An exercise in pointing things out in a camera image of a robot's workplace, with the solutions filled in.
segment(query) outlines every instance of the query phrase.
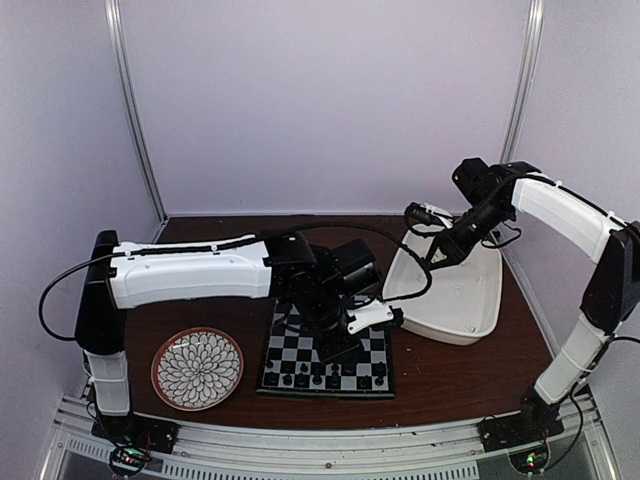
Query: plate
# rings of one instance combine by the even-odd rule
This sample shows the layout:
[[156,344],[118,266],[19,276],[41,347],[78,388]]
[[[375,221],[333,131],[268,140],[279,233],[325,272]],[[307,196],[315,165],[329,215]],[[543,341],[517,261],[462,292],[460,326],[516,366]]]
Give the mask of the plate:
[[168,405],[189,412],[222,402],[240,383],[240,347],[220,330],[190,328],[167,340],[151,366],[151,382]]

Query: wooden table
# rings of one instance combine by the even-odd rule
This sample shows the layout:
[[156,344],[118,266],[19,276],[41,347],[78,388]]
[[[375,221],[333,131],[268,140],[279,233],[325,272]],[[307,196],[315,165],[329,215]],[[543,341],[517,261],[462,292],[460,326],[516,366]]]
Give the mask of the wooden table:
[[[384,228],[402,238],[399,217],[195,217],[171,219],[161,243],[231,238],[299,223],[339,220]],[[364,239],[387,271],[396,248],[375,233],[346,229],[305,232],[312,243],[336,246]],[[232,298],[177,301],[140,307],[127,323],[127,355],[136,411],[238,427],[347,429],[425,425],[516,410],[520,395],[549,364],[542,335],[505,266],[498,326],[485,339],[465,347],[438,343],[396,329],[392,333],[395,400],[276,398],[255,394],[271,300]],[[244,375],[220,405],[196,413],[174,410],[151,385],[151,362],[169,337],[195,326],[230,334],[242,349]]]

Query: vertical metal post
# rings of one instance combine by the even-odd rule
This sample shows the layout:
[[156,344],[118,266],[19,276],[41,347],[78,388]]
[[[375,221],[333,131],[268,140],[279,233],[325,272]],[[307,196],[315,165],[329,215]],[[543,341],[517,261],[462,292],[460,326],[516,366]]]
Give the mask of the vertical metal post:
[[129,120],[129,128],[131,136],[136,148],[138,161],[142,168],[142,175],[151,197],[154,210],[160,222],[167,220],[167,214],[160,197],[158,183],[153,174],[153,168],[149,160],[149,152],[142,133],[142,124],[140,123],[140,114],[136,105],[136,99],[133,92],[133,84],[131,82],[131,72],[129,70],[129,61],[124,43],[124,32],[122,29],[122,21],[120,18],[120,2],[119,0],[105,0],[105,8],[107,13],[107,24],[111,35],[111,44],[116,57],[118,72],[120,74],[120,84],[125,99],[127,109],[127,118]]
[[520,129],[524,120],[524,112],[533,83],[533,76],[540,51],[540,38],[542,37],[542,20],[544,0],[531,0],[529,4],[529,20],[522,47],[522,60],[520,63],[520,76],[516,87],[516,95],[513,100],[511,118],[507,127],[507,135],[500,155],[500,163],[509,163],[518,144]]

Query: white tray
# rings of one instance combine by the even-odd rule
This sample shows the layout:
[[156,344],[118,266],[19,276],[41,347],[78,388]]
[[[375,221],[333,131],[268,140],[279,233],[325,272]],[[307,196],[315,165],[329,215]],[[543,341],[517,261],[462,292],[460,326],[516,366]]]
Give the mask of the white tray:
[[[420,231],[441,227],[416,225]],[[404,243],[420,257],[431,246],[431,238],[407,232]],[[385,281],[384,298],[420,290],[424,272],[404,251],[398,250]],[[458,266],[433,272],[431,289],[421,297],[391,302],[404,312],[403,328],[445,343],[470,345],[496,327],[502,295],[502,258],[498,250],[478,245]]]

